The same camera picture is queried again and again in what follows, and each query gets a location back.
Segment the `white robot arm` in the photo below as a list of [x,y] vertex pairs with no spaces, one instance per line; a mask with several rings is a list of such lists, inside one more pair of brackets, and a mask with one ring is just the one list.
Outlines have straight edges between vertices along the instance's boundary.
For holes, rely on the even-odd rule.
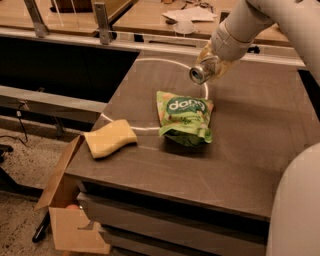
[[[320,81],[318,0],[239,0],[213,31],[197,62],[213,57],[211,78],[242,58],[259,33],[276,24]],[[266,256],[320,256],[320,143],[286,168],[273,203]]]

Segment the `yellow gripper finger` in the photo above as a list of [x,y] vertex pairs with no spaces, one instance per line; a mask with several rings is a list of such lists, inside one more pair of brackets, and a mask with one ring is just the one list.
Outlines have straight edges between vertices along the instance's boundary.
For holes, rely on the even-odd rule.
[[201,50],[200,54],[198,55],[196,59],[196,63],[200,64],[205,58],[213,57],[215,55],[216,53],[212,48],[211,42],[208,42],[206,46]]
[[216,80],[223,77],[232,65],[233,61],[217,60],[214,63],[214,71],[211,76],[211,80]]

